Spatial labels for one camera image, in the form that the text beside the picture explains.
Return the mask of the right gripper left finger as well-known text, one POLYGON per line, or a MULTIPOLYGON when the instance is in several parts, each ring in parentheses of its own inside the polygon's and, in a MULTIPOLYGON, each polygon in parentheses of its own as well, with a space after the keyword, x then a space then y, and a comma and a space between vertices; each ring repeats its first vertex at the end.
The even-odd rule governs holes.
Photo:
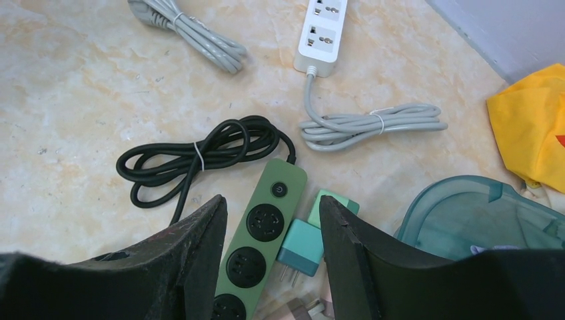
POLYGON ((130 247, 63 265, 1 255, 2 319, 209 319, 227 229, 227 202, 130 247))

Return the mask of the green power strip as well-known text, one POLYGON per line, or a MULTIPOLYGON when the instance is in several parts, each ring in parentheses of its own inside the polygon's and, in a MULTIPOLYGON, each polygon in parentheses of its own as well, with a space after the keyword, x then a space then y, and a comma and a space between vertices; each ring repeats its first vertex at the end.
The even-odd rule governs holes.
POLYGON ((221 261, 210 319, 252 319, 306 181, 282 159, 266 164, 221 261))

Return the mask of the pink plug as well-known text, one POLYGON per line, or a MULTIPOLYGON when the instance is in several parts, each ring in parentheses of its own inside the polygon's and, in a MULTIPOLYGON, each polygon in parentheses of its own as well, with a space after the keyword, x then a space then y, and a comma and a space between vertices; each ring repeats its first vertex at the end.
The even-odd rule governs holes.
POLYGON ((264 317, 264 320, 312 320, 334 319, 333 304, 326 299, 317 298, 305 303, 294 298, 264 317))

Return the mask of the teal plug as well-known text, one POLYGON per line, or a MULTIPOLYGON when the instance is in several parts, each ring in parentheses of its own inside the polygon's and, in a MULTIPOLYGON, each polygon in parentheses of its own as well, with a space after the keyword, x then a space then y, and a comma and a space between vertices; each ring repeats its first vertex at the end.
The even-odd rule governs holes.
POLYGON ((323 254, 321 230, 303 220, 294 219, 277 255, 277 262, 284 265, 279 281, 283 281, 288 269, 293 270, 293 287, 300 274, 314 277, 323 254))

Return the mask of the white power strip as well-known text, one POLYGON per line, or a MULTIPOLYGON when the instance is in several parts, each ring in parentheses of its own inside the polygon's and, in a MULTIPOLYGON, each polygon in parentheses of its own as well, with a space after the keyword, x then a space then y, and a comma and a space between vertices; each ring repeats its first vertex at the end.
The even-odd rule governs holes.
POLYGON ((310 0, 293 66, 297 71, 329 77, 336 65, 348 0, 310 0))

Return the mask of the light green plug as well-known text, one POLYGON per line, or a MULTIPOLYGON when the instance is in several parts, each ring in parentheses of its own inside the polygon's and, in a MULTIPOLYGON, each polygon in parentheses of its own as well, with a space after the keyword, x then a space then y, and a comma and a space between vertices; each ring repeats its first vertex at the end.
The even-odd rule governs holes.
POLYGON ((352 213, 354 213, 355 215, 358 214, 359 210, 360 210, 360 205, 345 197, 342 195, 339 195, 337 193, 334 193, 332 191, 329 191, 327 189, 320 189, 318 191, 318 193, 316 194, 316 197, 314 198, 314 203, 312 206, 312 209, 310 210, 310 213, 308 214, 308 218, 307 218, 307 222, 317 228, 321 228, 320 226, 320 200, 322 198, 322 196, 331 196, 334 199, 336 199, 338 202, 340 202, 343 206, 345 206, 349 211, 351 211, 352 213))

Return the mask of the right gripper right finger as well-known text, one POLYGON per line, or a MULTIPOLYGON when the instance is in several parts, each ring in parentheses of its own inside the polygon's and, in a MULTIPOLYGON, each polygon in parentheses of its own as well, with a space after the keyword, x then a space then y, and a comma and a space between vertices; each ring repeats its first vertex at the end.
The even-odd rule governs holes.
POLYGON ((331 196, 320 222, 337 319, 563 319, 562 250, 451 261, 407 245, 331 196))

